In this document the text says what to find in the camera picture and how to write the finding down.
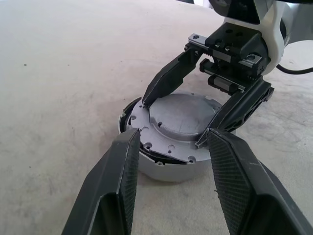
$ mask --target concrete floor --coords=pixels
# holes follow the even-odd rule
[[[87,173],[117,136],[117,118],[192,33],[223,19],[174,0],[0,1],[0,234],[61,233]],[[282,65],[312,66],[313,43]],[[227,95],[194,71],[182,90]],[[313,224],[313,76],[274,70],[275,88],[237,134]],[[139,174],[134,235],[227,234],[212,170],[181,184]]]

